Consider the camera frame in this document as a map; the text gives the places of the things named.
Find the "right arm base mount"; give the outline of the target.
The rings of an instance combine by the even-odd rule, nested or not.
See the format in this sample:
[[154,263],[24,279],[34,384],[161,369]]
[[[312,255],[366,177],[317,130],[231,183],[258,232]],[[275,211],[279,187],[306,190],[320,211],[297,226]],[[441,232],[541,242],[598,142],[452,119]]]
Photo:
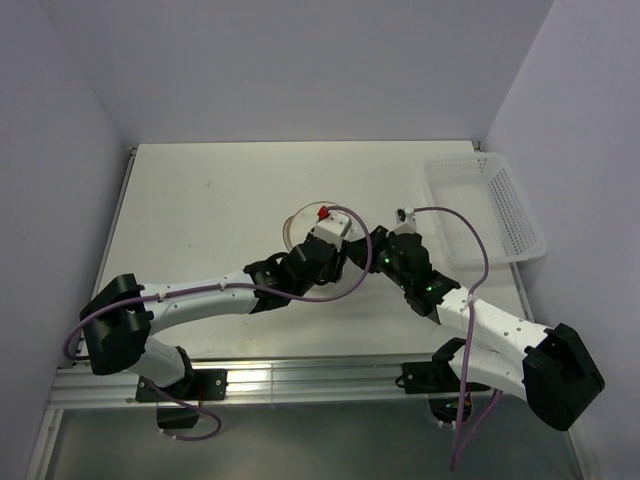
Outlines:
[[395,385],[407,395],[426,395],[431,414],[447,424],[456,420],[459,404],[463,406],[462,419],[469,420],[473,410],[471,394],[490,390],[479,383],[468,383],[460,401],[459,378],[447,364],[434,361],[403,363]]

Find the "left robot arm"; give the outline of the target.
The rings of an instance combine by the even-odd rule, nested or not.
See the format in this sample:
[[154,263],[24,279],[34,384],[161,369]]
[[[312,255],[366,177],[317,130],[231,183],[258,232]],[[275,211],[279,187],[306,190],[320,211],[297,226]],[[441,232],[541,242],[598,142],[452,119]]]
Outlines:
[[187,397],[195,386],[191,361],[184,348],[160,342],[157,333],[214,316],[283,308],[315,285],[336,283],[345,244],[308,234],[289,252],[208,281],[152,285],[132,274],[117,276],[80,313],[93,374],[129,370],[172,399]]

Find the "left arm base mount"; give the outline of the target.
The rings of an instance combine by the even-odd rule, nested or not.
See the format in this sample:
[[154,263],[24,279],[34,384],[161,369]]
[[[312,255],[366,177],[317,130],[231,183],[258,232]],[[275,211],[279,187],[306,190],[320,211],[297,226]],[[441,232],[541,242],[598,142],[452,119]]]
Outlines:
[[228,371],[221,368],[196,369],[176,385],[161,388],[144,377],[138,380],[135,401],[142,404],[171,403],[156,408],[156,422],[164,431],[190,430],[205,417],[201,413],[208,401],[225,399]]

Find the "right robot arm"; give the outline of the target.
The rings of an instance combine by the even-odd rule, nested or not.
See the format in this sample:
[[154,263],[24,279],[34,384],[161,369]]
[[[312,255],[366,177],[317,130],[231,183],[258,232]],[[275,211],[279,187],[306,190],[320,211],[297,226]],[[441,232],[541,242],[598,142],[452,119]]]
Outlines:
[[516,317],[435,270],[417,233],[377,227],[346,246],[362,270],[383,274],[411,309],[444,330],[447,340],[424,362],[403,364],[396,384],[408,394],[501,390],[524,400],[548,426],[568,430],[604,390],[605,381],[579,334]]

